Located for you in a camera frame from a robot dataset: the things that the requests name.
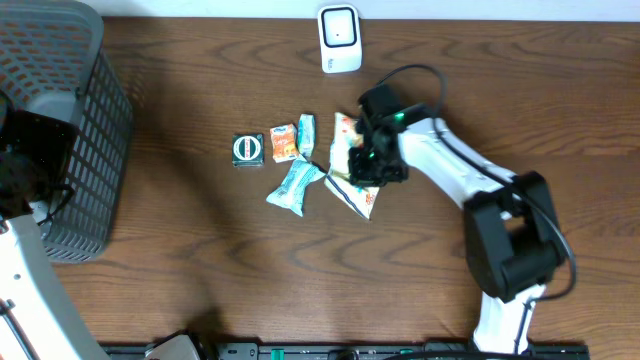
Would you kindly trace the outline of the light blue tissue pack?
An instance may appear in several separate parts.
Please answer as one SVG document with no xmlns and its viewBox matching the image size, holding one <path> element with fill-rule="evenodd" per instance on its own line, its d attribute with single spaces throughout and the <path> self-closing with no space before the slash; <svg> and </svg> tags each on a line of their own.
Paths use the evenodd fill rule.
<svg viewBox="0 0 640 360">
<path fill-rule="evenodd" d="M 310 158 L 315 148 L 316 126 L 315 117 L 311 114 L 302 114 L 298 123 L 297 148 L 305 158 Z"/>
</svg>

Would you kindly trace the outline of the teal snack packet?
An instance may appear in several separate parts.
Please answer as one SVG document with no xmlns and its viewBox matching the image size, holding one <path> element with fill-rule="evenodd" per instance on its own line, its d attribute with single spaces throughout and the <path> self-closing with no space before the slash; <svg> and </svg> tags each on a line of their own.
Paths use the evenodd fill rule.
<svg viewBox="0 0 640 360">
<path fill-rule="evenodd" d="M 281 208 L 289 209 L 299 217 L 303 217 L 304 196 L 309 184 L 322 179 L 325 172 L 304 157 L 296 158 L 282 183 L 266 202 Z"/>
</svg>

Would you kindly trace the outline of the orange Kleenex tissue pack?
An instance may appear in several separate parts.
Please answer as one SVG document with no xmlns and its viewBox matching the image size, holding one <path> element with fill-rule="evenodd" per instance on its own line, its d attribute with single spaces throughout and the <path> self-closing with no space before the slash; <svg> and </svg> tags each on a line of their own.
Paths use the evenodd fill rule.
<svg viewBox="0 0 640 360">
<path fill-rule="evenodd" d="M 276 163 L 295 160 L 299 156 L 296 142 L 297 129 L 293 124 L 270 129 L 273 146 L 272 158 Z"/>
</svg>

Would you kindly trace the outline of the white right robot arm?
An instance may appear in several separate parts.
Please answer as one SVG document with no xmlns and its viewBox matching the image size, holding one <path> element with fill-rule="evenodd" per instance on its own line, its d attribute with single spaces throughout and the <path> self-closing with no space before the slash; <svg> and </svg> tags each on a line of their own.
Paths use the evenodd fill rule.
<svg viewBox="0 0 640 360">
<path fill-rule="evenodd" d="M 434 109 L 404 105 L 386 84 L 366 91 L 358 104 L 363 140 L 349 150 L 350 182 L 383 187 L 416 169 L 435 183 L 462 211 L 467 266 L 483 292 L 473 345 L 483 353 L 528 352 L 535 306 L 570 292 L 547 293 L 555 271 L 567 264 L 570 279 L 577 279 L 545 178 L 486 160 Z"/>
</svg>

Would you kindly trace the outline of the yellow snack bag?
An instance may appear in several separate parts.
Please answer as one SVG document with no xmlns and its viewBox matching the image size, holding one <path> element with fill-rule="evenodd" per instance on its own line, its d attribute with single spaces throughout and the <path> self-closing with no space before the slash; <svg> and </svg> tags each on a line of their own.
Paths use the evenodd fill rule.
<svg viewBox="0 0 640 360">
<path fill-rule="evenodd" d="M 330 167 L 325 186 L 360 217 L 369 220 L 379 187 L 362 187 L 349 182 L 349 150 L 363 145 L 363 135 L 356 132 L 357 121 L 335 113 L 334 138 L 330 146 Z"/>
</svg>

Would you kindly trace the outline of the green round-logo box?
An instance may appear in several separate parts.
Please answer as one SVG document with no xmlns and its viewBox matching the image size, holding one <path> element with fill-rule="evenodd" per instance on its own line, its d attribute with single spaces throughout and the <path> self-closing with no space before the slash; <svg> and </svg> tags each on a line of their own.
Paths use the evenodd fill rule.
<svg viewBox="0 0 640 360">
<path fill-rule="evenodd" d="M 232 141 L 232 164 L 234 167 L 261 167 L 264 165 L 264 136 L 236 134 Z"/>
</svg>

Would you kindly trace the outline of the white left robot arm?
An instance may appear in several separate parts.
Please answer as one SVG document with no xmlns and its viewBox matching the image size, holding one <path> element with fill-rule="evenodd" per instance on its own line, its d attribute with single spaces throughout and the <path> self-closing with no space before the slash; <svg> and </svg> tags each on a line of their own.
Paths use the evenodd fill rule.
<svg viewBox="0 0 640 360">
<path fill-rule="evenodd" d="M 104 359 L 46 255 L 42 225 L 75 191 L 65 181 L 76 126 L 1 97 L 1 356 Z"/>
</svg>

